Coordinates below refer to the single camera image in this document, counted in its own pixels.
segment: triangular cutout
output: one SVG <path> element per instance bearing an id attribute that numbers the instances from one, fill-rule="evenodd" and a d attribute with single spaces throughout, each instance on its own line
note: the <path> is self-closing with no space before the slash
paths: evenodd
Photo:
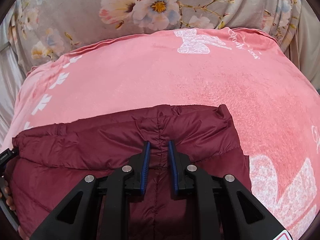
<path id="1" fill-rule="evenodd" d="M 237 196 L 242 207 L 245 221 L 248 224 L 264 219 L 263 214 L 256 208 L 256 206 L 241 192 L 237 191 Z"/>
<path id="2" fill-rule="evenodd" d="M 72 225 L 75 221 L 82 195 L 83 192 L 79 191 L 60 212 L 60 214 L 57 216 L 57 220 Z"/>

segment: pink fleece surface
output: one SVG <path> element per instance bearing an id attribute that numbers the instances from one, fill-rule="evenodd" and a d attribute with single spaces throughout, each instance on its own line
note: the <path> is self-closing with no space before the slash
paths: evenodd
<path id="1" fill-rule="evenodd" d="M 31 127 L 160 104 L 226 104 L 253 194 L 304 233 L 320 207 L 320 96 L 258 30 L 160 31 L 65 54 L 24 82 L 2 150 Z"/>

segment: silver screw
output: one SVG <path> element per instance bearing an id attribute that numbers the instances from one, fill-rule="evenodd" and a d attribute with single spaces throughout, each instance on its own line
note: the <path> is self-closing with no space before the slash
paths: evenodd
<path id="1" fill-rule="evenodd" d="M 92 175 L 85 176 L 84 180 L 85 182 L 93 182 L 94 176 Z"/>
<path id="2" fill-rule="evenodd" d="M 129 165 L 126 165 L 126 166 L 123 166 L 123 167 L 122 167 L 122 171 L 124 171 L 124 172 L 129 172 L 129 171 L 131 171 L 131 170 L 132 170 L 132 167 L 129 166 Z"/>
<path id="3" fill-rule="evenodd" d="M 233 182 L 235 180 L 235 177 L 231 174 L 226 175 L 224 178 L 229 182 Z"/>
<path id="4" fill-rule="evenodd" d="M 197 166 L 188 165 L 187 170 L 188 170 L 188 171 L 196 171 L 196 170 L 197 170 Z"/>

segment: white sticker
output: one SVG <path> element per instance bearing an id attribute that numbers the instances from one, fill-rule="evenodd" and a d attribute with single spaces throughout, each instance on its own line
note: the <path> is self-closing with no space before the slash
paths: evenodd
<path id="1" fill-rule="evenodd" d="M 276 238 L 273 240 L 292 240 L 287 230 L 283 230 Z"/>

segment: floral pillow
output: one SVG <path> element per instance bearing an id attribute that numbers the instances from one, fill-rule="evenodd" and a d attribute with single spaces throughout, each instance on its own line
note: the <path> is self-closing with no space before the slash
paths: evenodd
<path id="1" fill-rule="evenodd" d="M 300 0 L 17 0 L 8 38 L 26 72 L 101 40 L 179 28 L 256 28 L 285 51 L 300 10 Z"/>

